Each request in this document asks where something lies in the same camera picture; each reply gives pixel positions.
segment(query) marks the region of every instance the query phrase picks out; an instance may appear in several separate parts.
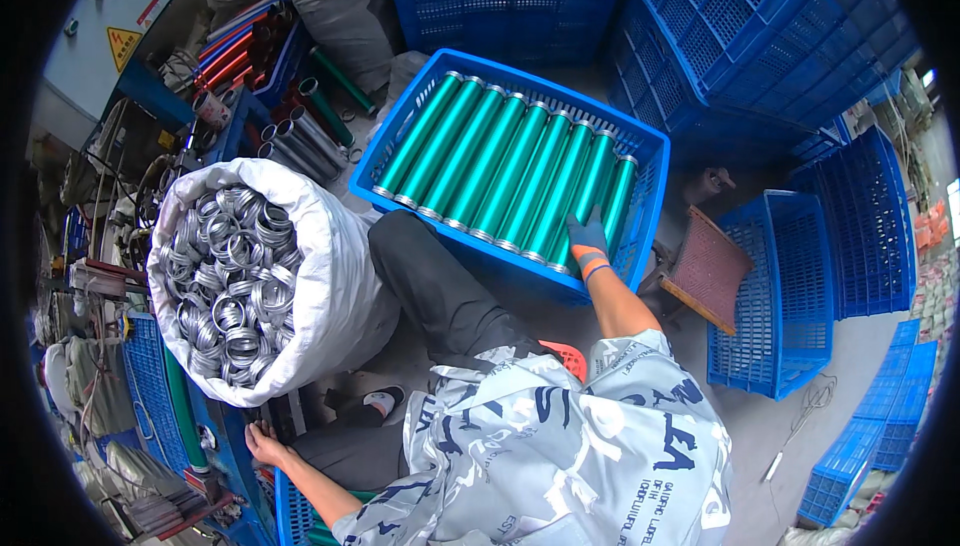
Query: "metal pipe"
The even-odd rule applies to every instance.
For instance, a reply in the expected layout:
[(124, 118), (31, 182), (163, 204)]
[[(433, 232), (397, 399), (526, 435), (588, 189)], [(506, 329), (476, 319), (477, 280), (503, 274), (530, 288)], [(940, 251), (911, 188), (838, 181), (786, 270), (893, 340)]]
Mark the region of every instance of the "metal pipe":
[(259, 159), (274, 161), (294, 172), (305, 175), (316, 184), (320, 184), (327, 179), (326, 177), (321, 177), (314, 169), (304, 168), (302, 165), (295, 163), (293, 159), (284, 155), (273, 142), (264, 142), (261, 144), (256, 152), (256, 156)]
[(313, 101), (313, 105), (319, 110), (319, 113), (330, 123), (330, 126), (333, 127), (333, 134), (336, 136), (337, 142), (340, 142), (343, 147), (351, 147), (354, 145), (354, 134), (351, 133), (351, 131), (347, 129), (347, 126), (344, 125), (344, 122), (340, 120), (340, 115), (333, 112), (330, 103), (327, 102), (327, 98), (324, 97), (324, 93), (320, 91), (320, 84), (317, 79), (314, 77), (304, 79), (299, 84), (299, 92), (309, 97)]
[(340, 170), (347, 168), (347, 161), (337, 148), (337, 144), (334, 144), (330, 136), (317, 124), (317, 121), (307, 114), (305, 107), (294, 107), (290, 111), (290, 120), (294, 124), (294, 131), (311, 143), (316, 144), (319, 150), (330, 158), (330, 161), (337, 168), (340, 168)]
[(273, 144), (285, 145), (306, 161), (308, 165), (316, 168), (320, 173), (330, 179), (336, 179), (340, 175), (340, 170), (330, 162), (327, 156), (318, 152), (313, 144), (306, 142), (294, 133), (293, 121), (286, 119), (276, 124), (276, 135), (273, 136)]

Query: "leg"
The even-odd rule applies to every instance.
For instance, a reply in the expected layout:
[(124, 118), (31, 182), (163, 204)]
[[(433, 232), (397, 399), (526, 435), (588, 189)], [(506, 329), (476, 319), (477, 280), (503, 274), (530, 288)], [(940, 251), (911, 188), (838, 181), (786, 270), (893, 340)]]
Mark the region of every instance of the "leg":
[(488, 370), (491, 365), (474, 356), (490, 348), (513, 346), (519, 358), (548, 352), (412, 213), (383, 216), (368, 236), (373, 268), (414, 324), (423, 327), (430, 360)]
[[(382, 423), (383, 417), (376, 415)], [(403, 456), (403, 423), (313, 430), (298, 437), (293, 447), (311, 466), (353, 491), (378, 492), (410, 474)]]

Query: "green roller on machine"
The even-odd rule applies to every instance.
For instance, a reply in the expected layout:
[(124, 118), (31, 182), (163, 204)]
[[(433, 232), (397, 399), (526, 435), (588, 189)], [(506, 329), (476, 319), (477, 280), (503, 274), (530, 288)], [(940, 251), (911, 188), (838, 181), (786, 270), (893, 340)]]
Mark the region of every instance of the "green roller on machine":
[(630, 155), (620, 156), (609, 182), (603, 207), (603, 232), (606, 235), (606, 253), (614, 258), (620, 245), (623, 222), (630, 210), (630, 199), (637, 185), (637, 170), (641, 164)]
[(534, 160), (527, 168), (520, 184), (520, 191), (510, 204), (510, 212), (497, 231), (497, 240), (493, 245), (509, 250), (514, 254), (521, 252), (530, 226), (535, 222), (535, 212), (549, 190), (550, 177), (555, 168), (564, 159), (567, 137), (573, 118), (567, 111), (553, 113), (547, 121), (546, 129), (536, 145)]
[(488, 187), (494, 178), (494, 173), (503, 159), (510, 145), (514, 133), (521, 124), (523, 114), (527, 111), (527, 96), (520, 92), (513, 92), (507, 96), (499, 117), (493, 123), (480, 144), (479, 152), (473, 164), (463, 177), (462, 188), (455, 190), (450, 196), (449, 211), (444, 213), (446, 218), (443, 224), (466, 231), (474, 221), (477, 209), (487, 195)]
[(445, 160), (440, 162), (442, 166), (439, 174), (431, 182), (430, 191), (416, 209), (418, 213), (437, 221), (444, 220), (453, 192), (476, 154), (477, 146), (497, 122), (503, 98), (506, 96), (507, 92), (498, 85), (486, 88), (457, 143), (453, 144)]
[(550, 195), (536, 214), (536, 226), (520, 252), (523, 258), (546, 264), (546, 255), (551, 253), (550, 248), (556, 239), (558, 227), (564, 222), (563, 214), (573, 198), (587, 148), (593, 139), (594, 125), (590, 121), (578, 120), (573, 123), (570, 146), (554, 175)]
[(520, 128), (513, 136), (507, 157), (500, 163), (489, 191), (486, 193), (480, 212), (477, 214), (469, 233), (474, 238), (494, 243), (503, 218), (510, 210), (510, 204), (517, 194), (517, 186), (523, 179), (523, 173), (530, 165), (534, 150), (544, 131), (550, 107), (544, 102), (531, 102)]
[[(563, 218), (567, 214), (577, 217), (577, 221), (584, 225), (591, 216), (594, 205), (600, 204), (607, 190), (607, 183), (610, 181), (610, 175), (614, 170), (614, 162), (617, 155), (614, 153), (614, 134), (606, 129), (597, 131), (593, 137), (593, 144), (586, 155), (586, 163), (580, 174), (580, 181), (577, 182), (577, 190), (574, 192), (573, 200), (567, 207)], [(560, 223), (557, 232), (557, 240), (550, 249), (550, 255), (546, 257), (547, 267), (571, 275), (577, 268), (573, 255), (570, 253), (570, 235), (564, 223)]]
[(486, 86), (480, 77), (467, 77), (463, 80), (460, 91), (443, 111), (443, 116), (411, 165), (410, 172), (397, 189), (393, 201), (413, 210), (420, 206), (421, 198), (430, 189), (430, 182), (437, 176), (440, 165), (444, 163), (460, 136), (460, 130), (474, 116), (474, 107)]
[(450, 100), (460, 90), (463, 76), (456, 71), (447, 71), (437, 85), (427, 96), (426, 103), (416, 113), (416, 117), (407, 129), (403, 140), (396, 146), (386, 167), (380, 173), (380, 178), (373, 186), (373, 193), (394, 199), (394, 190), (401, 186), (407, 176), (407, 171), (420, 155), (421, 149), (430, 137), (437, 121), (444, 115)]
[(330, 76), (333, 77), (340, 86), (346, 90), (346, 92), (353, 98), (353, 100), (359, 104), (368, 115), (372, 115), (377, 111), (377, 107), (374, 103), (363, 93), (363, 90), (358, 88), (352, 81), (350, 81), (346, 75), (344, 75), (340, 69), (337, 68), (333, 62), (324, 56), (324, 53), (320, 51), (319, 46), (314, 46), (310, 48), (310, 58), (317, 63), (324, 71), (330, 73)]

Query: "gloved hand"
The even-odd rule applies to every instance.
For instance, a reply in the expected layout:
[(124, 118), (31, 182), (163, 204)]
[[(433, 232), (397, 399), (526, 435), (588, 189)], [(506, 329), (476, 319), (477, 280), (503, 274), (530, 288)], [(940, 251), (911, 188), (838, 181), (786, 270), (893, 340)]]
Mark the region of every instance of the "gloved hand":
[(573, 214), (566, 216), (566, 230), (570, 233), (570, 252), (586, 283), (597, 269), (610, 266), (607, 259), (607, 236), (600, 220), (600, 206), (594, 206), (586, 227), (580, 224)]

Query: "yellow warning sign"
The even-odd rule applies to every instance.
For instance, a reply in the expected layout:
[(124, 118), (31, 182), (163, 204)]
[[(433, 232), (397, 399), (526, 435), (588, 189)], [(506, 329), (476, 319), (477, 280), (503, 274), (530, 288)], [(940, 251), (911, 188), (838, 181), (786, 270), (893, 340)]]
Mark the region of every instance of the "yellow warning sign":
[(110, 42), (110, 53), (113, 54), (113, 63), (117, 67), (117, 72), (123, 72), (123, 68), (130, 61), (130, 57), (134, 54), (134, 49), (142, 37), (143, 34), (136, 31), (127, 31), (116, 27), (106, 28), (106, 40)]

